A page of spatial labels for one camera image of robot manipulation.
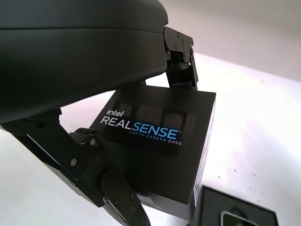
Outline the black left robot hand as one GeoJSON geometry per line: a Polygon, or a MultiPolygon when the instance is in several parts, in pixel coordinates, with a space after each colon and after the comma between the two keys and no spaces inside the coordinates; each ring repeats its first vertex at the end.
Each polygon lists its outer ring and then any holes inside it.
{"type": "Polygon", "coordinates": [[[166,73],[197,89],[193,39],[157,0],[3,0],[0,127],[72,190],[124,226],[149,218],[92,129],[68,133],[61,107],[166,73]]]}

